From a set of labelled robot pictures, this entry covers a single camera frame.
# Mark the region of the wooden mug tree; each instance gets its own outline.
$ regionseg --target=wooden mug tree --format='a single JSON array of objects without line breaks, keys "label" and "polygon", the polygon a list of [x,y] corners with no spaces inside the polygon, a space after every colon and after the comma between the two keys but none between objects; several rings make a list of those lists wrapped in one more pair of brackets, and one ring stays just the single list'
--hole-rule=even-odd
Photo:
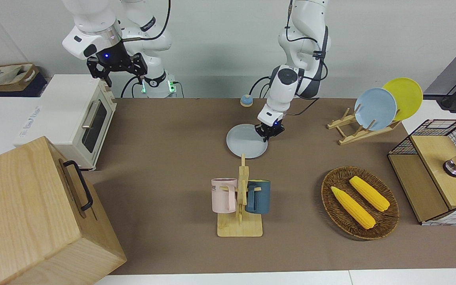
[{"label": "wooden mug tree", "polygon": [[217,214],[217,235],[220,237],[259,237],[263,235],[263,225],[260,214],[248,213],[244,209],[247,205],[247,183],[249,181],[249,166],[246,166],[246,154],[242,154],[242,163],[239,166],[237,193],[237,207],[234,213]]}]

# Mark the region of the oven handle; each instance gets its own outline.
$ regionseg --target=oven handle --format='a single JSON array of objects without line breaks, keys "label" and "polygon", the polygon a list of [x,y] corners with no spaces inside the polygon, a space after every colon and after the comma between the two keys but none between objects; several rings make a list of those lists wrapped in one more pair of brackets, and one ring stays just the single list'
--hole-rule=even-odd
[{"label": "oven handle", "polygon": [[91,106],[89,107],[89,112],[87,113],[87,116],[85,117],[85,120],[82,123],[83,129],[92,128],[93,123],[94,123],[94,118],[96,117],[96,113],[98,113],[98,109],[100,108],[100,105],[101,105],[101,100],[94,101],[91,103]]},{"label": "oven handle", "polygon": [[84,177],[82,173],[80,172],[80,168],[78,167],[78,164],[74,162],[73,160],[69,160],[63,163],[63,166],[68,167],[68,166],[74,166],[76,173],[78,173],[78,177],[80,178],[80,182],[82,183],[82,187],[84,188],[85,195],[87,196],[87,204],[84,206],[80,207],[82,211],[85,211],[89,209],[93,205],[93,197],[91,196],[91,193],[89,192],[89,188],[87,187],[86,181],[84,180]]}]

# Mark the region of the storage box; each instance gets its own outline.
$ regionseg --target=storage box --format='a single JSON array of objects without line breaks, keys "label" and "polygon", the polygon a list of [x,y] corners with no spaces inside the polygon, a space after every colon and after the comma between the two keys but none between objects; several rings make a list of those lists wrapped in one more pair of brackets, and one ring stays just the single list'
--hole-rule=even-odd
[{"label": "storage box", "polygon": [[23,65],[24,76],[14,83],[0,85],[0,97],[39,97],[47,81],[34,64],[19,65]]},{"label": "storage box", "polygon": [[0,284],[94,284],[123,263],[93,186],[45,137],[0,155]]},{"label": "storage box", "polygon": [[422,225],[456,225],[456,177],[443,163],[456,156],[456,120],[428,120],[388,158]]}]

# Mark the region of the white toaster oven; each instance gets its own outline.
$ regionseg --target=white toaster oven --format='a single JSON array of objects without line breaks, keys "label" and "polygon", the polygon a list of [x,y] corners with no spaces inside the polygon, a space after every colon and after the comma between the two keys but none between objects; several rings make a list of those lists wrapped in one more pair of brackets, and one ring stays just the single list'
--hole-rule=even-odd
[{"label": "white toaster oven", "polygon": [[95,169],[115,101],[104,81],[88,74],[56,74],[13,145],[45,135],[68,160],[80,168]]}]

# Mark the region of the yellow corn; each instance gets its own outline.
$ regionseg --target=yellow corn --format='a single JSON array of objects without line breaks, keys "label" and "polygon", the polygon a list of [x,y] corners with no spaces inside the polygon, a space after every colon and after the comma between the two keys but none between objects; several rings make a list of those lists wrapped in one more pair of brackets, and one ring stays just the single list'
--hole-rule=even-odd
[{"label": "yellow corn", "polygon": [[390,202],[362,178],[355,176],[350,179],[350,184],[378,211],[383,212],[390,207]]},{"label": "yellow corn", "polygon": [[348,193],[332,186],[333,195],[340,202],[342,207],[366,230],[372,229],[376,220],[360,206]]}]

